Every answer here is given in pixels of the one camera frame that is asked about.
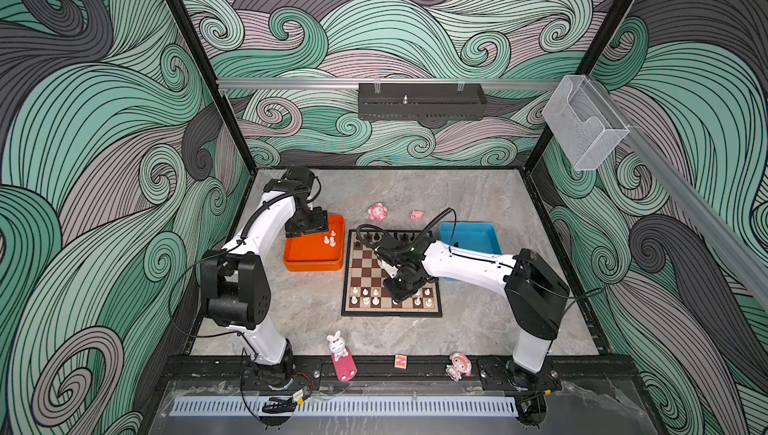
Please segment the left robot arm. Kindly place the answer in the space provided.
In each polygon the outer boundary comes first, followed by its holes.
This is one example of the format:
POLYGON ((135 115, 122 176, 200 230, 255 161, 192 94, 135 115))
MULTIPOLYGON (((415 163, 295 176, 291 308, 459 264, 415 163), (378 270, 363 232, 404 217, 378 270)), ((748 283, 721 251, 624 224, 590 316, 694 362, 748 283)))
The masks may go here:
POLYGON ((278 234, 296 238, 328 230, 328 212, 314 204, 318 177, 292 167, 265 186, 260 204, 241 231, 219 250, 206 252, 199 265, 203 315, 238 335, 254 370, 271 384, 293 377, 293 352, 268 316, 271 289, 262 257, 278 234))

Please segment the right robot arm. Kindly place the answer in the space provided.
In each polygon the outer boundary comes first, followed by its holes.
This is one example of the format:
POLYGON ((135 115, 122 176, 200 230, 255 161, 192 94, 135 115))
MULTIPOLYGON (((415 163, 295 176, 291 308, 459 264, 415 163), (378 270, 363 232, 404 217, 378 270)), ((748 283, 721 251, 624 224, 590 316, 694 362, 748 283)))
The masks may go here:
POLYGON ((516 255, 487 254, 434 238, 432 228, 454 212, 443 210, 408 242, 372 224, 359 225, 355 234, 383 269, 382 285, 396 302, 441 278, 504 296, 520 328, 512 355, 514 366, 532 375, 540 373, 558 337, 570 287, 530 249, 516 255))

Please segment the chess board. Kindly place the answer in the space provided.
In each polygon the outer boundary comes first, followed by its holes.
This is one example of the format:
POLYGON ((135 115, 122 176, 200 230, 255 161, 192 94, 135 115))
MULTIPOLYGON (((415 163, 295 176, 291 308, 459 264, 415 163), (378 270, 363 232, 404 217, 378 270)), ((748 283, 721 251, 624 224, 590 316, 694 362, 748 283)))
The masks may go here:
POLYGON ((341 306, 343 316, 442 317, 438 282, 429 282, 407 299, 395 302, 383 284, 388 278, 389 275, 379 266, 374 251, 358 239, 355 229, 349 229, 341 306))

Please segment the orange plastic tray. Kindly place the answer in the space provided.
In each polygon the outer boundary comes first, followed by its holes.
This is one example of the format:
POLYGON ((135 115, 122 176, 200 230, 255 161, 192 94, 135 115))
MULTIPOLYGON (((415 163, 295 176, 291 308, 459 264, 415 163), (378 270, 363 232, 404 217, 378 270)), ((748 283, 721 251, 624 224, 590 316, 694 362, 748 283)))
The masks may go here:
POLYGON ((291 272, 326 272, 343 268, 345 257, 345 220, 342 215, 328 216, 328 230, 286 240, 283 263, 291 272))

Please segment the pink kitty toy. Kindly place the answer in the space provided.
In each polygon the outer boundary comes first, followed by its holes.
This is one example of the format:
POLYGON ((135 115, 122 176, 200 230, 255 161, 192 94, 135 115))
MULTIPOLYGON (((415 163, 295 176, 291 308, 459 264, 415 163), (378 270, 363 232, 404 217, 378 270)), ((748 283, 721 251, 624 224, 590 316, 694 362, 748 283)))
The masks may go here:
POLYGON ((388 208, 381 202, 370 206, 367 214, 370 221, 382 221, 387 218, 388 208))

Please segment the blue plastic tray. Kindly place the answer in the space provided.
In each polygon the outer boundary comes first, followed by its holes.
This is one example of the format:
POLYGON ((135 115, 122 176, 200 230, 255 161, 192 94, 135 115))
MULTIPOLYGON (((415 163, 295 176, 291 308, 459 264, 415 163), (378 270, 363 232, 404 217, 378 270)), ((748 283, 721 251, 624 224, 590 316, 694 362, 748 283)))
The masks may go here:
POLYGON ((447 222, 439 227, 439 239, 465 250, 501 255, 496 230, 485 222, 447 222))

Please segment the wooden letter block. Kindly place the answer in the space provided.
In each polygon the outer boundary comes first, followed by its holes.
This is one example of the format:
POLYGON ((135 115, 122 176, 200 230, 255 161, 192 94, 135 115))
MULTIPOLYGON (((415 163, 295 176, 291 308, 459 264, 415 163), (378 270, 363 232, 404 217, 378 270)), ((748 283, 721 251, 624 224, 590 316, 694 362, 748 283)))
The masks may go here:
POLYGON ((407 368, 408 358, 406 355, 396 355, 394 359, 394 367, 396 369, 405 370, 407 368))

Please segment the pink haired doll figure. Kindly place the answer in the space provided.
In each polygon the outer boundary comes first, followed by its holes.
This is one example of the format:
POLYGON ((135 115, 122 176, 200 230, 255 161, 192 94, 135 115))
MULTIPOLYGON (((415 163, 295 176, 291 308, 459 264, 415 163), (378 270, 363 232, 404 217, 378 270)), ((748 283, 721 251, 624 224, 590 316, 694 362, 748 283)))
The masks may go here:
POLYGON ((466 355, 456 352, 449 356, 449 360, 450 363, 445 371, 454 382, 459 382, 472 374, 472 363, 466 355))

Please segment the white rabbit figure pink base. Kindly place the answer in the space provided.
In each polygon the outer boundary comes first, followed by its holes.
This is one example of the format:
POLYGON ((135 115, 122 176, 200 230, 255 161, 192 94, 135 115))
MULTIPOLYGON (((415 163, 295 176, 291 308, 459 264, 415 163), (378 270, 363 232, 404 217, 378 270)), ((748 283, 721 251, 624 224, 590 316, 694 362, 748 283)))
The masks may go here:
POLYGON ((349 382, 358 373, 354 358, 340 331, 327 336, 331 360, 339 381, 349 382))

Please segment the black wall shelf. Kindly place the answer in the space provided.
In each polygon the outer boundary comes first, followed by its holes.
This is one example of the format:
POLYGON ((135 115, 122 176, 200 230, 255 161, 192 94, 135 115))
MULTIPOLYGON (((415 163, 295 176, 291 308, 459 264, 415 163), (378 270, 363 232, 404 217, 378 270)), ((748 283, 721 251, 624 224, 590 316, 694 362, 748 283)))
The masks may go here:
POLYGON ((479 84, 363 83, 357 95, 365 121, 477 121, 488 105, 479 84))

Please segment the clear acrylic wall box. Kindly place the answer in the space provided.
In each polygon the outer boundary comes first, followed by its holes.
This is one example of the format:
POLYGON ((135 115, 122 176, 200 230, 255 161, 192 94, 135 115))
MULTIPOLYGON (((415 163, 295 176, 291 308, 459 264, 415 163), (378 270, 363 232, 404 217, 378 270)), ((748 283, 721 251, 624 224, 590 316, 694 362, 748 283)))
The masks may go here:
POLYGON ((575 171, 595 171, 629 134, 626 118, 602 84, 565 76, 542 115, 575 171))

